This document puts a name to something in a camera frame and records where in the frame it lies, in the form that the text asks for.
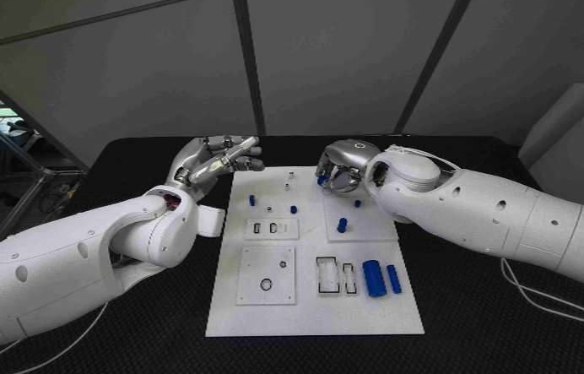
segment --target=blue cylinder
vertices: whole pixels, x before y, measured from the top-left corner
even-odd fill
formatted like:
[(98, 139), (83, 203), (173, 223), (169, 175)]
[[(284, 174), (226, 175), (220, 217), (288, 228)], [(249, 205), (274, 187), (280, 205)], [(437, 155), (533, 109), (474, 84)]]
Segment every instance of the blue cylinder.
[(389, 274), (389, 281), (392, 283), (393, 293), (399, 294), (401, 293), (401, 285), (399, 285), (399, 279), (398, 279), (398, 272), (395, 271), (395, 266), (392, 264), (389, 264), (386, 266), (386, 272)]
[(369, 296), (383, 296), (386, 294), (383, 275), (378, 260), (368, 260), (362, 264), (362, 274), (368, 283)]
[(339, 233), (344, 233), (346, 231), (346, 218), (340, 218), (339, 220), (337, 231)]

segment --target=robotic hand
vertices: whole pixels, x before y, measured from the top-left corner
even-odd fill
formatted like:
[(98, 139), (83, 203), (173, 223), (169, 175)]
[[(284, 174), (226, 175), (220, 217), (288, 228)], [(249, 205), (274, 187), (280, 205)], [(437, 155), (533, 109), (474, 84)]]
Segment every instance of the robotic hand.
[[(256, 137), (194, 138), (167, 182), (140, 198), (24, 230), (0, 242), (0, 344), (46, 332), (174, 267), (196, 234), (218, 237), (225, 211), (196, 202), (216, 177), (261, 171)], [(132, 263), (112, 266), (109, 249)]]
[(366, 142), (337, 141), (323, 152), (318, 183), (347, 192), (363, 182), (396, 222), (414, 222), (467, 249), (536, 264), (584, 282), (581, 205), (445, 160), (455, 171), (441, 172), (428, 157), (415, 149), (391, 146), (380, 152)]

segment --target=white acrylic plate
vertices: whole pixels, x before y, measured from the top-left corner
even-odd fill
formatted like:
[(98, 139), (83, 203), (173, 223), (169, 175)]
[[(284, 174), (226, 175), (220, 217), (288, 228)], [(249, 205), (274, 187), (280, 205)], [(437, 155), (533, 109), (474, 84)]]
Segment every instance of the white acrylic plate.
[[(293, 305), (294, 266), (294, 246), (245, 246), (241, 250), (236, 304)], [(268, 280), (265, 289), (261, 288), (264, 280)]]
[[(254, 225), (259, 224), (259, 233), (255, 233)], [(295, 218), (252, 218), (246, 220), (246, 241), (295, 241), (298, 240), (298, 220)]]
[[(314, 170), (314, 167), (268, 167), (262, 172), (235, 173), (206, 323), (209, 337), (424, 333), (399, 243), (327, 241), (324, 199), (331, 196), (326, 197), (323, 188), (316, 185)], [(288, 180), (290, 171), (295, 175), (293, 180)], [(284, 190), (285, 183), (291, 185), (288, 191)], [(249, 206), (251, 194), (255, 196), (254, 207)], [(294, 215), (290, 213), (291, 205), (298, 207), (298, 213)], [(355, 206), (352, 203), (349, 205), (344, 212), (353, 214)], [(245, 241), (245, 222), (251, 218), (268, 217), (298, 219), (297, 241), (254, 242), (258, 246), (295, 247), (295, 305), (239, 306), (236, 296), (241, 251), (242, 247), (251, 244)], [(372, 224), (383, 229), (385, 220), (378, 220)], [(340, 276), (342, 264), (353, 264), (356, 295), (344, 295), (344, 291), (340, 291), (339, 296), (318, 296), (316, 269), (318, 256), (337, 258)], [(370, 259), (380, 262), (388, 289), (385, 266), (395, 265), (401, 294), (395, 295), (388, 291), (379, 298), (368, 296), (362, 262)]]
[[(355, 200), (362, 202), (355, 207)], [(324, 198), (326, 233), (330, 242), (398, 241), (395, 223), (375, 204), (365, 187)], [(337, 231), (339, 220), (346, 218), (346, 231)]]

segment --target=metal stand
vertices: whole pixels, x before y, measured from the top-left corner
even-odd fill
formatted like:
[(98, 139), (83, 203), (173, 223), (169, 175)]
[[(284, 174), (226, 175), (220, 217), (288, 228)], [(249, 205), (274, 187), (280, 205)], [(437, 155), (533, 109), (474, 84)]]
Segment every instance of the metal stand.
[(10, 233), (20, 216), (27, 210), (27, 206), (34, 200), (37, 193), (42, 191), (45, 184), (52, 180), (55, 175), (60, 176), (76, 176), (81, 174), (79, 171), (53, 171), (43, 167), (36, 160), (30, 157), (30, 154), (21, 149), (21, 147), (0, 133), (0, 144), (11, 152), (11, 154), (19, 158), (21, 163), (30, 168), (34, 174), (34, 183), (27, 189), (27, 192), (21, 196), (19, 203), (11, 209), (8, 216), (6, 217), (3, 223), (0, 224), (0, 241), (3, 241)]

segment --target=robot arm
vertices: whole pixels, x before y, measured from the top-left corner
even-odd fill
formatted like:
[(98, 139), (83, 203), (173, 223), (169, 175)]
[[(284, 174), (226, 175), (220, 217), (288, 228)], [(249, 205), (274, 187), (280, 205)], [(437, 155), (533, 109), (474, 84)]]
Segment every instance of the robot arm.
[[(255, 137), (196, 138), (184, 146), (164, 185), (140, 198), (24, 230), (0, 242), (0, 344), (46, 332), (174, 267), (196, 234), (218, 237), (225, 211), (197, 205), (233, 170), (261, 170), (243, 157)], [(115, 268), (109, 249), (134, 259)]]
[[(346, 149), (346, 141), (334, 149)], [(373, 201), (396, 222), (414, 222), (470, 250), (584, 282), (579, 204), (476, 171), (455, 170), (444, 179), (428, 157), (395, 146), (369, 158), (359, 172)], [(323, 184), (337, 186), (331, 179)]]

